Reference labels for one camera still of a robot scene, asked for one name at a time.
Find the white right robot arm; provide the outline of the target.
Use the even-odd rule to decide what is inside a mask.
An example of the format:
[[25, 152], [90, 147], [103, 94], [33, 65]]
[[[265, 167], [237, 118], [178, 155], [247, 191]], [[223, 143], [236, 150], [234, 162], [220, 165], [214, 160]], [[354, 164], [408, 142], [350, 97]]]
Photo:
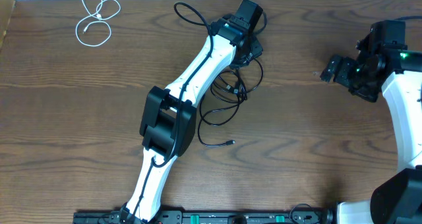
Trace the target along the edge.
[[320, 78], [345, 86], [374, 103], [383, 96], [392, 118], [398, 154], [397, 173], [368, 200], [340, 202], [336, 223], [421, 222], [421, 52], [405, 41], [404, 16], [371, 25], [355, 46], [356, 59], [333, 55]]

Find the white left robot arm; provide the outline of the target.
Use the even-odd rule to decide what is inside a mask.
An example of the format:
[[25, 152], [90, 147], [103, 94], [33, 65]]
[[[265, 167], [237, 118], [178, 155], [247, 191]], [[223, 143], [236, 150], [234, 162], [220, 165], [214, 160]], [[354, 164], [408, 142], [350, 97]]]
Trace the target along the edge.
[[255, 28], [261, 18], [265, 12], [250, 0], [215, 22], [202, 18], [198, 25], [206, 27], [208, 36], [200, 53], [171, 84], [149, 91], [139, 130], [142, 169], [133, 196], [121, 208], [120, 223], [149, 223], [156, 216], [171, 166], [205, 120], [200, 106], [206, 91], [221, 74], [237, 76], [261, 56], [257, 35], [262, 31]]

